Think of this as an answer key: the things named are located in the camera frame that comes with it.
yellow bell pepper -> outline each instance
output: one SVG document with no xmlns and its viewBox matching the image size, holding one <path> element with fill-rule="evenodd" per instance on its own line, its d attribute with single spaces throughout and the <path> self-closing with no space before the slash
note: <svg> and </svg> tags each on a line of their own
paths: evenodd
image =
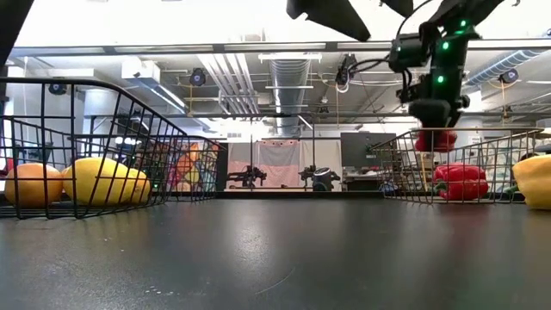
<svg viewBox="0 0 551 310">
<path fill-rule="evenodd" d="M 527 158 L 513 166 L 518 190 L 533 209 L 551 209 L 551 155 Z"/>
</svg>

table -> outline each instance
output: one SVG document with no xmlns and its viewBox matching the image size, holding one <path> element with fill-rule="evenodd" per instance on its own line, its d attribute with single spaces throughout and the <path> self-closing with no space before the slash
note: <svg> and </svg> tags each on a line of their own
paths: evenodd
<svg viewBox="0 0 551 310">
<path fill-rule="evenodd" d="M 549 309 L 524 205 L 218 200 L 0 220 L 5 309 Z"/>
</svg>

wire basket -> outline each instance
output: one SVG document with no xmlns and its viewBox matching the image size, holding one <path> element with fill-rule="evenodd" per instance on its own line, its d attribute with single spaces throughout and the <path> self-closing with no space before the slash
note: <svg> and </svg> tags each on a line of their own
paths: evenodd
<svg viewBox="0 0 551 310">
<path fill-rule="evenodd" d="M 27 98 L 11 101 L 23 107 L 0 107 L 0 217 L 83 218 L 216 196 L 225 149 L 187 135 L 125 90 L 88 80 L 1 83 Z"/>
<path fill-rule="evenodd" d="M 422 132 L 425 138 L 434 141 L 435 136 L 448 137 L 444 132 L 451 131 L 459 137 L 455 144 L 466 146 L 440 150 L 430 146 L 429 152 L 418 151 L 416 142 Z M 516 185 L 512 166 L 535 153 L 535 147 L 542 144 L 541 131 L 541 128 L 448 128 L 401 134 L 373 147 L 381 161 L 379 190 L 385 198 L 429 204 L 517 201 L 522 197 L 505 191 Z"/>
</svg>

white backdrop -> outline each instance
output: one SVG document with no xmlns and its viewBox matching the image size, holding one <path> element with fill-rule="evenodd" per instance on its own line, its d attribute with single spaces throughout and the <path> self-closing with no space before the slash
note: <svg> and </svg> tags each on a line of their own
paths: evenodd
<svg viewBox="0 0 551 310">
<path fill-rule="evenodd" d="M 300 142 L 300 166 L 299 171 L 313 164 L 312 141 L 302 140 Z M 343 166 L 341 165 L 341 141 L 340 140 L 316 140 L 316 167 L 328 167 L 343 177 Z M 308 180 L 308 186 L 312 186 L 312 180 Z M 334 191 L 341 191 L 339 181 L 333 181 Z"/>
</svg>

